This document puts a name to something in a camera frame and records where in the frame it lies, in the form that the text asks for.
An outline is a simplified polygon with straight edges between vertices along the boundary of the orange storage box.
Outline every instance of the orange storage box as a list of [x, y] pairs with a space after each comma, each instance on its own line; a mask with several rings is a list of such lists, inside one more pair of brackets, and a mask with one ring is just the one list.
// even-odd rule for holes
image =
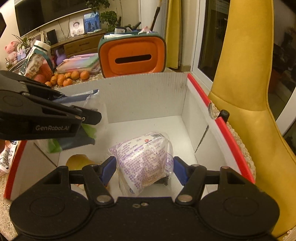
[[132, 36], [113, 39], [101, 38], [98, 53], [105, 78], [164, 71], [166, 62], [164, 39], [157, 33], [131, 34]]

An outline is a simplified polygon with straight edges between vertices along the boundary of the purple kettlebell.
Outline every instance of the purple kettlebell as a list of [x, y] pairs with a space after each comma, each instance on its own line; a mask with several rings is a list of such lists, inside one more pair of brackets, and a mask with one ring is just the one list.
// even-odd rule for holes
[[67, 56], [65, 53], [60, 55], [58, 49], [56, 50], [56, 54], [57, 54], [57, 65], [60, 65], [64, 61], [64, 59], [67, 58]]

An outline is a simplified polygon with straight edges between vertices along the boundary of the window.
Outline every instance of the window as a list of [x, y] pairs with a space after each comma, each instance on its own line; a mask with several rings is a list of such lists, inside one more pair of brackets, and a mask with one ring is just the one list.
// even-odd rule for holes
[[207, 0], [198, 68], [214, 80], [226, 33], [230, 0]]
[[281, 0], [274, 0], [274, 51], [268, 101], [277, 119], [296, 87], [295, 13]]
[[283, 136], [283, 138], [296, 155], [296, 122], [292, 124], [292, 126]]

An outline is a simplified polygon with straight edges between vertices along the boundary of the pink stuffed toy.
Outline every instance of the pink stuffed toy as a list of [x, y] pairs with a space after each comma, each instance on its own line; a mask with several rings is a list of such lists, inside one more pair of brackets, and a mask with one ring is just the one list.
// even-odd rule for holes
[[16, 63], [17, 62], [17, 52], [16, 52], [17, 44], [16, 44], [16, 42], [11, 42], [7, 46], [5, 46], [4, 49], [5, 49], [6, 53], [8, 53], [8, 59], [12, 63]]

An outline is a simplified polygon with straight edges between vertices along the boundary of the yellow fruit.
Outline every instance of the yellow fruit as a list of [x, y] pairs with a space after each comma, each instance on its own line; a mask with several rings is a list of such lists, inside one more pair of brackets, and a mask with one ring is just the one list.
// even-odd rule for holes
[[57, 84], [57, 76], [53, 76], [53, 77], [51, 77], [51, 79], [50, 79], [50, 83], [51, 83], [52, 85], [56, 85], [56, 84]]
[[49, 81], [45, 82], [45, 84], [52, 87], [52, 84]]
[[78, 71], [73, 71], [72, 74], [71, 74], [71, 79], [72, 80], [77, 80], [80, 78], [80, 74]]
[[69, 73], [66, 73], [66, 74], [65, 74], [65, 78], [66, 78], [66, 79], [71, 79], [71, 75], [72, 75], [72, 73], [70, 73], [70, 72], [69, 72]]
[[89, 72], [88, 71], [83, 71], [81, 74], [80, 74], [80, 78], [82, 80], [88, 80], [89, 79]]
[[64, 86], [68, 86], [68, 85], [71, 85], [73, 84], [73, 81], [71, 79], [66, 79], [63, 83]]
[[57, 84], [58, 84], [59, 86], [63, 86], [64, 80], [65, 80], [65, 75], [63, 75], [63, 74], [59, 74], [59, 76], [58, 76], [58, 78], [57, 78]]
[[93, 161], [87, 158], [84, 154], [76, 154], [71, 156], [66, 166], [69, 168], [69, 171], [81, 170], [84, 166], [95, 164]]

